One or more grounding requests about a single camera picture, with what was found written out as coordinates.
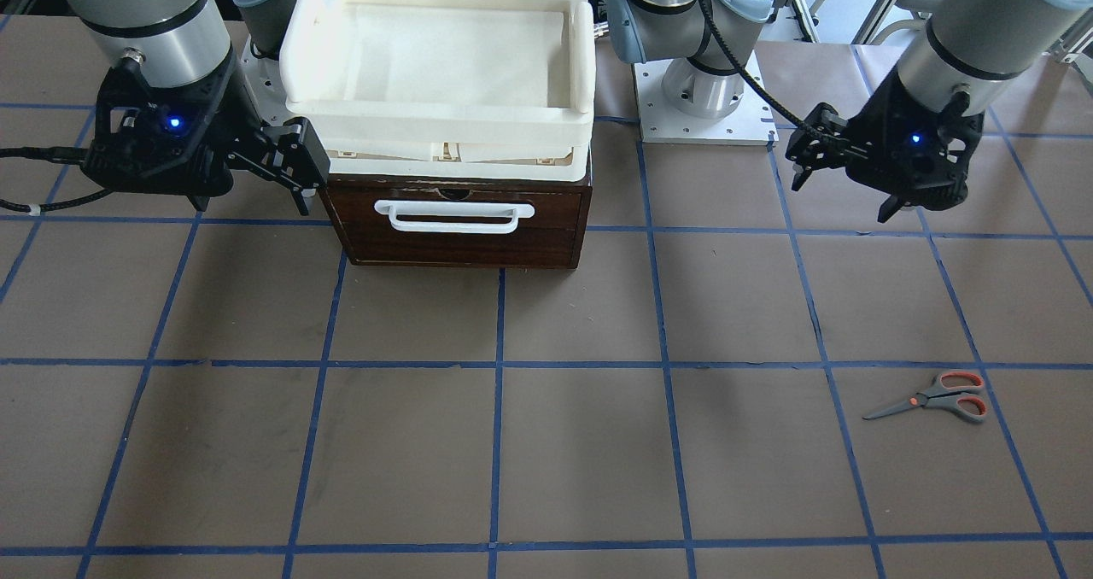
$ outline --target white handle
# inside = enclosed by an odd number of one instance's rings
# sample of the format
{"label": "white handle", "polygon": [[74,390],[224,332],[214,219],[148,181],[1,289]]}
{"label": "white handle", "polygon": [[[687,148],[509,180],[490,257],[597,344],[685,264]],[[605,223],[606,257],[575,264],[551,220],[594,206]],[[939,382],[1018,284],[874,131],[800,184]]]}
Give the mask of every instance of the white handle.
{"label": "white handle", "polygon": [[[386,214],[397,232],[418,233],[512,233],[522,217],[536,214],[530,204],[493,204],[475,201],[391,201],[379,199],[375,210]],[[398,216],[507,217],[508,222],[399,221]]]}

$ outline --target blue tape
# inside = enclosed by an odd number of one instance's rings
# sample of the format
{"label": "blue tape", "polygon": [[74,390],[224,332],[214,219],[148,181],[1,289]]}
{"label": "blue tape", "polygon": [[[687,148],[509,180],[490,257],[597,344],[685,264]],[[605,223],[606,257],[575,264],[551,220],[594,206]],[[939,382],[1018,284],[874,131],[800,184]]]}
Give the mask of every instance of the blue tape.
{"label": "blue tape", "polygon": [[[1055,532],[1054,541],[1093,541],[1093,532]],[[439,554],[496,552],[581,552],[626,550],[741,550],[790,547],[843,547],[869,544],[868,536],[814,536],[788,539],[700,539],[694,541],[541,541],[513,543],[332,543],[296,545],[297,555],[321,554]],[[960,534],[890,534],[878,535],[882,545],[939,543],[1026,543],[1043,542],[1041,532],[980,532]],[[94,556],[215,556],[215,555],[284,555],[286,545],[108,545],[92,550]],[[0,557],[55,557],[80,555],[81,546],[0,547]]]}
{"label": "blue tape", "polygon": [[[683,529],[683,540],[690,543],[691,533],[691,506],[687,503],[686,481],[683,476],[683,456],[680,451],[679,424],[675,420],[675,392],[672,387],[672,368],[668,357],[668,334],[665,327],[665,306],[660,293],[660,267],[657,263],[657,244],[653,229],[653,205],[649,199],[649,181],[645,166],[645,147],[638,142],[637,167],[642,181],[642,204],[645,209],[645,226],[647,229],[646,240],[649,249],[649,268],[653,274],[653,300],[657,311],[657,338],[660,342],[660,368],[663,371],[665,380],[665,403],[668,409],[668,432],[672,442],[672,464],[675,470],[675,489],[680,505],[680,522]],[[694,547],[687,545],[685,548],[686,567],[689,579],[696,579],[698,571],[694,559]]]}
{"label": "blue tape", "polygon": [[953,308],[956,310],[956,317],[960,319],[961,329],[964,331],[965,339],[967,339],[968,348],[972,350],[972,357],[975,358],[976,366],[979,369],[979,374],[983,376],[984,383],[987,387],[987,395],[990,399],[991,407],[994,409],[996,418],[998,420],[998,426],[1002,432],[1002,438],[1006,440],[1006,446],[1010,451],[1014,465],[1016,466],[1018,474],[1021,477],[1021,484],[1024,486],[1025,494],[1029,497],[1029,503],[1032,505],[1033,513],[1036,516],[1036,523],[1039,525],[1042,539],[1044,539],[1047,543],[1048,551],[1050,552],[1053,562],[1055,562],[1055,568],[1059,574],[1059,578],[1067,579],[1066,568],[1062,567],[1062,559],[1059,557],[1059,552],[1055,547],[1055,542],[1051,540],[1050,532],[1047,528],[1047,520],[1044,518],[1044,511],[1041,509],[1039,503],[1036,499],[1036,493],[1033,489],[1032,481],[1030,481],[1029,473],[1025,471],[1024,463],[1021,461],[1021,454],[1018,451],[1016,445],[1013,442],[1013,436],[1010,435],[1010,428],[1006,422],[1006,415],[1002,412],[998,397],[995,393],[995,387],[991,383],[990,376],[987,374],[986,366],[983,364],[983,357],[979,354],[979,348],[976,347],[975,339],[972,336],[972,327],[968,326],[967,318],[964,316],[964,307],[961,306],[960,298],[956,296],[956,290],[952,284],[951,276],[949,276],[948,269],[945,269],[944,260],[941,259],[941,252],[938,249],[938,245],[933,241],[929,222],[926,221],[926,214],[922,213],[921,209],[918,209],[917,213],[918,221],[921,222],[922,229],[926,232],[926,239],[929,241],[930,251],[933,252],[933,259],[937,261],[938,271],[941,272],[941,280],[945,284],[945,291],[949,292],[949,298],[952,299]]}
{"label": "blue tape", "polygon": [[[75,139],[75,146],[83,143],[84,137],[87,135],[87,131],[91,129],[91,125],[94,123],[95,113],[90,111],[86,119],[83,120],[83,127],[80,128],[80,132]],[[57,175],[57,179],[54,181],[54,186],[49,189],[49,194],[46,198],[46,202],[52,202],[54,198],[57,197],[57,191],[61,187],[61,181],[63,181],[67,175],[69,166],[62,166],[61,170]],[[15,261],[8,269],[8,275],[4,276],[3,284],[0,284],[0,304],[3,304],[3,299],[8,296],[8,291],[11,290],[12,283],[15,282],[15,275],[19,274],[19,269],[23,267],[23,261],[26,260],[27,252],[31,252],[31,247],[34,245],[35,237],[38,236],[38,229],[42,228],[43,216],[34,217],[34,225],[31,232],[26,234],[26,239],[23,240],[23,248],[20,248],[19,255],[15,256]]]}
{"label": "blue tape", "polygon": [[503,400],[505,387],[505,269],[497,271],[497,334],[496,365],[493,381],[493,446],[490,459],[490,559],[486,567],[489,579],[497,578],[497,532],[501,517],[501,427],[503,423]]}
{"label": "blue tape", "polygon": [[767,146],[767,157],[771,163],[771,172],[774,175],[774,182],[778,191],[778,201],[781,204],[781,214],[786,221],[786,229],[789,233],[789,244],[794,249],[794,259],[797,261],[797,271],[801,279],[801,287],[804,291],[804,302],[808,304],[809,318],[812,319],[812,331],[815,334],[816,350],[823,361],[824,377],[827,379],[827,389],[831,392],[832,402],[835,407],[835,416],[838,420],[839,433],[843,436],[843,447],[846,450],[847,463],[850,466],[850,475],[854,478],[854,488],[858,496],[858,505],[861,507],[861,519],[866,525],[869,548],[873,555],[873,564],[877,567],[879,579],[888,576],[884,570],[884,560],[881,557],[881,550],[877,544],[877,531],[873,528],[873,518],[869,512],[869,500],[866,498],[866,488],[861,481],[861,473],[858,470],[858,459],[854,453],[854,442],[850,440],[850,430],[846,424],[846,414],[843,411],[843,400],[838,395],[838,385],[835,381],[835,374],[832,371],[831,362],[827,356],[827,346],[823,341],[823,329],[820,327],[820,315],[816,312],[815,299],[812,298],[812,287],[809,284],[808,271],[804,269],[804,259],[801,256],[800,244],[797,240],[797,232],[794,228],[794,220],[789,214],[789,202],[786,199],[786,190],[781,185],[781,177],[778,174],[778,163],[774,158],[774,147]]}
{"label": "blue tape", "polygon": [[593,118],[595,121],[616,121],[616,123],[640,123],[639,119],[627,119],[627,117],[622,116],[597,116]]}
{"label": "blue tape", "polygon": [[1073,272],[1074,279],[1078,280],[1078,285],[1081,286],[1082,292],[1084,292],[1085,302],[1089,303],[1091,307],[1093,307],[1093,292],[1090,292],[1089,284],[1086,284],[1085,279],[1082,277],[1082,272],[1080,271],[1080,269],[1078,269],[1078,264],[1074,263],[1073,257],[1070,256],[1070,249],[1067,248],[1065,241],[1062,241],[1061,237],[1059,237],[1059,229],[1056,228],[1055,222],[1051,221],[1051,214],[1047,212],[1047,206],[1044,205],[1043,199],[1039,197],[1039,193],[1037,193],[1036,187],[1033,185],[1031,177],[1029,177],[1029,172],[1025,170],[1025,166],[1021,162],[1020,156],[1018,155],[1016,147],[1013,146],[1013,142],[1010,142],[1006,129],[1002,127],[1002,121],[998,119],[998,115],[996,115],[995,109],[989,109],[989,111],[990,111],[990,119],[995,120],[996,127],[998,127],[999,132],[1001,132],[1002,140],[1004,140],[1006,146],[1010,151],[1010,155],[1013,156],[1013,162],[1016,164],[1018,170],[1021,172],[1021,177],[1022,179],[1024,179],[1025,185],[1029,187],[1029,191],[1030,193],[1032,193],[1032,198],[1036,202],[1036,206],[1038,206],[1039,212],[1044,214],[1044,221],[1047,222],[1047,228],[1050,229],[1051,236],[1055,237],[1055,240],[1059,245],[1059,249],[1061,249],[1062,251],[1062,257],[1065,257],[1065,259],[1067,260],[1067,264],[1069,264],[1070,271]]}
{"label": "blue tape", "polygon": [[284,567],[282,577],[292,577],[292,564],[296,553],[296,540],[299,537],[299,522],[304,517],[304,499],[307,497],[307,482],[312,474],[312,459],[315,456],[315,437],[319,430],[319,414],[322,411],[322,392],[327,385],[328,362],[330,361],[330,347],[333,345],[334,327],[338,323],[338,308],[341,304],[342,286],[345,282],[345,264],[348,257],[341,252],[338,263],[338,283],[334,284],[334,292],[330,298],[330,315],[327,317],[327,333],[322,341],[322,358],[319,366],[319,374],[315,380],[315,397],[312,400],[312,418],[307,427],[307,442],[304,446],[304,461],[299,469],[299,485],[296,487],[296,503],[293,505],[292,523],[289,528],[289,544],[284,553]]}
{"label": "blue tape", "polygon": [[0,102],[0,108],[4,108],[4,109],[70,109],[70,111],[94,111],[95,105],[4,104],[4,102]]}
{"label": "blue tape", "polygon": [[91,533],[87,536],[86,551],[80,558],[80,567],[77,570],[77,579],[84,579],[87,576],[87,567],[91,565],[92,552],[94,551],[96,544],[98,543],[98,533],[103,529],[103,522],[106,519],[106,509],[109,508],[110,499],[114,496],[114,486],[118,481],[118,473],[121,471],[121,459],[125,458],[126,449],[129,447],[129,432],[132,430],[133,420],[137,418],[137,409],[140,405],[141,397],[144,395],[144,389],[148,387],[148,380],[153,368],[153,361],[155,358],[155,352],[160,347],[160,341],[163,339],[163,331],[167,327],[167,319],[171,315],[171,309],[175,303],[175,296],[178,295],[178,286],[183,280],[183,272],[186,269],[186,263],[189,260],[190,252],[193,249],[193,240],[197,236],[201,213],[195,214],[193,220],[190,225],[190,233],[186,238],[186,245],[183,247],[183,252],[178,257],[178,264],[175,269],[175,276],[171,282],[171,287],[167,291],[167,297],[163,304],[163,310],[160,311],[160,320],[155,326],[155,333],[152,336],[152,344],[148,350],[148,358],[144,364],[144,368],[141,369],[140,380],[137,383],[137,390],[133,392],[133,399],[129,404],[129,413],[126,415],[125,426],[121,427],[121,436],[118,440],[118,448],[114,453],[114,463],[110,465],[109,475],[106,477],[106,486],[103,488],[103,496],[98,501],[98,509],[95,512],[95,520],[91,525]]}

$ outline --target white plastic bin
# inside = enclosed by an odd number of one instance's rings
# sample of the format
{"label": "white plastic bin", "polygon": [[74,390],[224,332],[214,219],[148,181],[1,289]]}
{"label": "white plastic bin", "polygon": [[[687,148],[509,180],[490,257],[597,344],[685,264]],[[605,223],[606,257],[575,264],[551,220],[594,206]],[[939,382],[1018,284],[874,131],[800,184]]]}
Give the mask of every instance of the white plastic bin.
{"label": "white plastic bin", "polygon": [[297,0],[281,76],[332,174],[585,175],[587,0]]}

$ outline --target wooden drawer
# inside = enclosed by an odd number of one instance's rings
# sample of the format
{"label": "wooden drawer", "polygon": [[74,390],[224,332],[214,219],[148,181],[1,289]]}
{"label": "wooden drawer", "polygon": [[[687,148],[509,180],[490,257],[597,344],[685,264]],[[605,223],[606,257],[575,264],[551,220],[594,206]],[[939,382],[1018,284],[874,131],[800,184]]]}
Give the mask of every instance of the wooden drawer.
{"label": "wooden drawer", "polygon": [[[592,187],[590,172],[578,182],[337,174],[331,175],[327,189],[320,193],[353,264],[576,268]],[[519,220],[512,233],[398,232],[386,214],[376,212],[374,205],[380,199],[527,204],[533,206],[534,214]],[[456,220],[414,217],[414,221]]]}

